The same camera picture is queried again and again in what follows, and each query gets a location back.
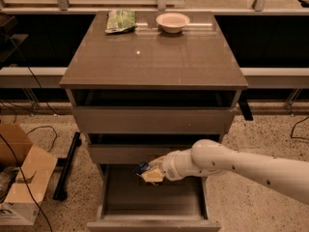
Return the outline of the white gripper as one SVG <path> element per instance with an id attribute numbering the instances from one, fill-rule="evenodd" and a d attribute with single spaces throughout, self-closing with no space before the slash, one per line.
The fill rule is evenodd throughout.
<path id="1" fill-rule="evenodd" d="M 141 174 L 146 183 L 162 182 L 164 177 L 170 181 L 178 181 L 191 175 L 191 153 L 189 150 L 171 152 L 165 157 L 150 161 L 148 166 Z"/>

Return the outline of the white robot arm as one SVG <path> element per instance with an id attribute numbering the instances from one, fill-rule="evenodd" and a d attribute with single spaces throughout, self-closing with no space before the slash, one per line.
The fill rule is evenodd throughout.
<path id="1" fill-rule="evenodd" d="M 147 164 L 145 182 L 178 181 L 231 171 L 269 189 L 309 204 L 309 162 L 237 152 L 203 139 L 191 148 L 174 151 Z"/>

